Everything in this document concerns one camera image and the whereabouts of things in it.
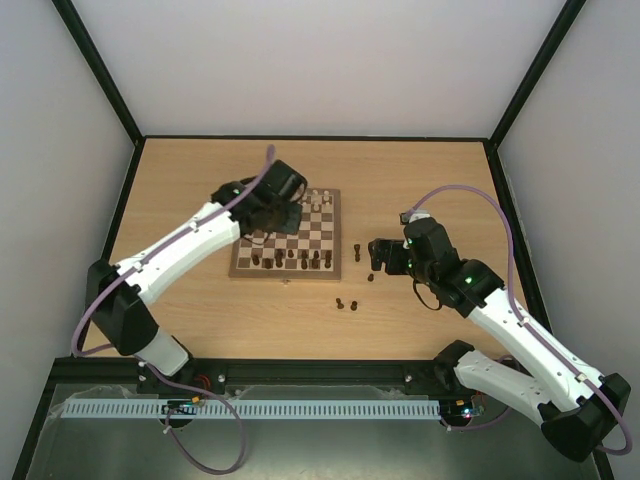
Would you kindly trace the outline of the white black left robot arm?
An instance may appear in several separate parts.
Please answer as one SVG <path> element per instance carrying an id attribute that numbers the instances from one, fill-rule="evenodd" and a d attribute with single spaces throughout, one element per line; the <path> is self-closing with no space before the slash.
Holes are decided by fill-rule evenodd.
<path id="1" fill-rule="evenodd" d="M 342 198 L 338 189 L 303 181 L 278 188 L 231 182 L 150 247 L 110 264 L 95 262 L 87 281 L 87 316 L 122 356 L 175 383 L 205 384 L 188 349 L 158 325 L 150 307 L 210 255 L 231 250 L 234 280 L 338 281 L 342 276 Z"/>

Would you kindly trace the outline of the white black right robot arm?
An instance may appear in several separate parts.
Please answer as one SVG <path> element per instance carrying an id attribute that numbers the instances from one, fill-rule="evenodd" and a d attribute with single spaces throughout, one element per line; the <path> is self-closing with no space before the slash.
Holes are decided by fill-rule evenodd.
<path id="1" fill-rule="evenodd" d="M 439 355 L 436 379 L 445 390 L 481 390 L 539 426 L 564 457 L 582 462 L 619 425 L 631 386 L 618 373 L 603 375 L 578 358 L 517 301 L 503 280 L 479 260 L 453 248 L 439 259 L 419 252 L 414 240 L 369 243 L 371 267 L 408 275 L 429 287 L 441 305 L 496 339 L 521 365 L 514 370 L 456 341 Z"/>

